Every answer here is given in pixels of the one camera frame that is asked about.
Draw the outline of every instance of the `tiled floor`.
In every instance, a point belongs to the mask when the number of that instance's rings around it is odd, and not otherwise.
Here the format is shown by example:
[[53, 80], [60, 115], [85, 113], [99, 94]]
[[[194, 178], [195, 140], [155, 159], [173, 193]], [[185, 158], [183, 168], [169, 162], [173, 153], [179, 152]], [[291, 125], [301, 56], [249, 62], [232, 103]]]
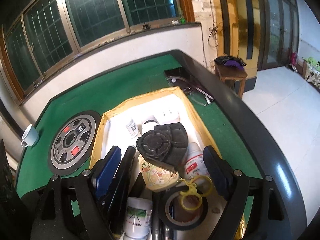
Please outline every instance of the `tiled floor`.
[[311, 222], [320, 206], [320, 93], [285, 67], [259, 71], [243, 101], [278, 143], [294, 171]]

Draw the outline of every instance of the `yellow keychain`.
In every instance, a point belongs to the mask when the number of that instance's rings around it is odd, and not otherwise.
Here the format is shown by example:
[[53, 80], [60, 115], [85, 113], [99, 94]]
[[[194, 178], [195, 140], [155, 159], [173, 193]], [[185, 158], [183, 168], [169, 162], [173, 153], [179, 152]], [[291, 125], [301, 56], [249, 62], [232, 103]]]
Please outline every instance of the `yellow keychain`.
[[[194, 183], [197, 179], [200, 179], [200, 178], [203, 178], [203, 179], [206, 179], [209, 183], [210, 183], [210, 188], [209, 190], [206, 192], [206, 193], [203, 193], [203, 194], [199, 194], [196, 187], [197, 187], [197, 184]], [[187, 181], [185, 179], [180, 179], [179, 180], [180, 182], [183, 181], [188, 187], [189, 187], [189, 190], [188, 191], [180, 191], [180, 195], [182, 196], [181, 199], [180, 199], [180, 204], [181, 206], [185, 209], [185, 210], [189, 210], [189, 211], [193, 211], [193, 210], [197, 210], [199, 207], [201, 207], [202, 205], [202, 197], [207, 197], [210, 195], [210, 193], [212, 192], [213, 190], [213, 183], [212, 183], [212, 180], [210, 179], [210, 177], [208, 176], [204, 176], [204, 175], [198, 175], [198, 176], [195, 176], [192, 180], [190, 181]], [[189, 208], [189, 207], [186, 207], [184, 204], [183, 204], [183, 200], [187, 197], [187, 196], [196, 196], [198, 199], [199, 199], [199, 204], [196, 206], [196, 207], [192, 207], [192, 208]]]

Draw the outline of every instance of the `window frame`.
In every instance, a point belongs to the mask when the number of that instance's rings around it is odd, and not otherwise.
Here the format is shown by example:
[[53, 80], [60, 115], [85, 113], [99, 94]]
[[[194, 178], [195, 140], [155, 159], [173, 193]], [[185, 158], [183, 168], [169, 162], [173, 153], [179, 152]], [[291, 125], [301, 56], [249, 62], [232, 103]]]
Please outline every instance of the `window frame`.
[[[7, 39], [7, 37], [9, 36], [9, 33], [13, 30], [13, 28], [15, 27], [16, 24], [19, 23], [19, 21], [21, 20], [22, 23], [22, 28], [23, 28], [23, 33], [26, 39], [26, 43], [28, 46], [28, 50], [29, 53], [31, 54], [31, 58], [40, 74], [40, 77], [35, 80], [35, 83], [40, 84], [42, 83], [43, 80], [46, 80], [48, 78], [50, 78], [52, 75], [54, 75], [56, 72], [58, 72], [60, 69], [64, 68], [67, 64], [69, 64], [70, 62], [72, 62], [76, 57], [87, 53], [89, 51], [92, 51], [100, 46], [102, 46], [103, 44], [124, 37], [124, 36], [129, 36], [132, 35], [134, 33], [140, 32], [142, 31], [142, 26], [143, 24], [137, 24], [137, 25], [132, 25], [129, 26], [128, 23], [128, 19], [127, 16], [125, 14], [125, 9], [124, 9], [124, 4], [122, 0], [117, 0], [118, 2], [118, 6], [120, 9], [120, 13], [122, 16], [122, 20], [124, 23], [124, 28], [112, 33], [109, 33], [105, 36], [102, 36], [82, 47], [80, 47], [77, 38], [76, 38], [76, 34], [75, 31], [73, 29], [73, 26], [71, 24], [71, 20], [70, 20], [70, 16], [67, 10], [67, 5], [66, 5], [66, 0], [56, 0], [57, 5], [58, 5], [58, 10], [59, 10], [59, 14], [60, 14], [60, 18], [62, 21], [62, 25], [64, 28], [64, 31], [67, 35], [68, 38], [68, 42], [71, 46], [72, 49], [72, 53], [69, 54], [68, 56], [66, 56], [65, 58], [63, 58], [62, 60], [60, 60], [59, 62], [57, 62], [55, 65], [53, 65], [52, 67], [50, 67], [47, 71], [45, 71], [44, 73], [41, 72], [36, 59], [34, 57], [32, 48], [30, 46], [29, 40], [28, 40], [28, 36], [26, 33], [26, 28], [25, 28], [25, 24], [24, 24], [24, 15], [37, 3], [39, 2], [39, 0], [31, 0], [28, 5], [23, 9], [23, 11], [19, 14], [19, 16], [15, 19], [15, 21], [11, 24], [10, 28], [8, 29], [7, 33], [4, 34], [4, 29], [3, 26], [0, 26], [0, 60], [2, 63], [2, 67], [4, 69], [4, 73], [5, 76], [7, 77], [8, 83], [12, 88], [12, 91], [14, 93], [14, 95], [16, 96], [16, 99], [22, 103], [23, 100], [33, 91], [37, 89], [37, 86], [34, 87], [33, 84], [28, 87], [26, 90], [23, 90], [23, 88], [21, 87], [15, 73], [14, 70], [12, 68], [10, 59], [8, 57], [8, 52], [7, 52], [7, 48], [5, 45], [5, 41]], [[180, 8], [180, 1], [179, 0], [175, 0], [175, 6], [177, 7], [177, 11], [179, 11]], [[149, 26], [151, 28], [158, 28], [164, 25], [169, 25], [172, 23], [173, 20], [178, 20], [180, 17], [172, 17], [172, 18], [166, 18], [166, 19], [159, 19], [159, 20], [155, 20], [155, 21], [149, 21], [146, 22], [147, 24], [149, 24]]]

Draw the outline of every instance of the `wooden stool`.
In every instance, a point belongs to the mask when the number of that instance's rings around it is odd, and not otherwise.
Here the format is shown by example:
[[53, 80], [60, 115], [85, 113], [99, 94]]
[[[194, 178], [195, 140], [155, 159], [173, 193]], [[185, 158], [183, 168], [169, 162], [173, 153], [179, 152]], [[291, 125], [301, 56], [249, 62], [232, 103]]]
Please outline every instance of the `wooden stool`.
[[227, 67], [220, 64], [215, 64], [216, 70], [215, 73], [219, 76], [220, 80], [224, 83], [226, 80], [240, 80], [240, 88], [239, 88], [239, 97], [242, 99], [245, 78], [248, 76], [244, 70], [240, 70], [236, 67]]

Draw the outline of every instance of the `yellow plastic ring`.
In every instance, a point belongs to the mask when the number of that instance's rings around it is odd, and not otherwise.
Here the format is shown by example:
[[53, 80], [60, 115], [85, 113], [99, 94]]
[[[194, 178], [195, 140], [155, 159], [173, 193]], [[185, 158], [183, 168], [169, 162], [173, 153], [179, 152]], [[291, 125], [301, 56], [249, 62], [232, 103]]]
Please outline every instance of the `yellow plastic ring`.
[[201, 197], [207, 197], [211, 194], [212, 190], [213, 190], [213, 182], [212, 180], [210, 179], [210, 177], [208, 176], [204, 176], [204, 175], [197, 175], [195, 176], [191, 181], [190, 181], [190, 184], [191, 183], [195, 183], [195, 180], [197, 179], [206, 179], [209, 183], [210, 183], [210, 188], [209, 190], [206, 192], [206, 193], [202, 193], [200, 194]]
[[[184, 200], [187, 196], [196, 196], [196, 197], [199, 199], [199, 204], [198, 204], [196, 207], [193, 207], [193, 208], [186, 207], [186, 206], [183, 204], [183, 200]], [[194, 210], [197, 210], [199, 207], [201, 207], [201, 205], [202, 205], [202, 197], [200, 196], [200, 194], [197, 194], [197, 195], [187, 195], [187, 194], [183, 194], [182, 197], [181, 197], [181, 199], [180, 199], [180, 204], [181, 204], [181, 206], [183, 207], [183, 209], [189, 210], [189, 211], [194, 211]]]

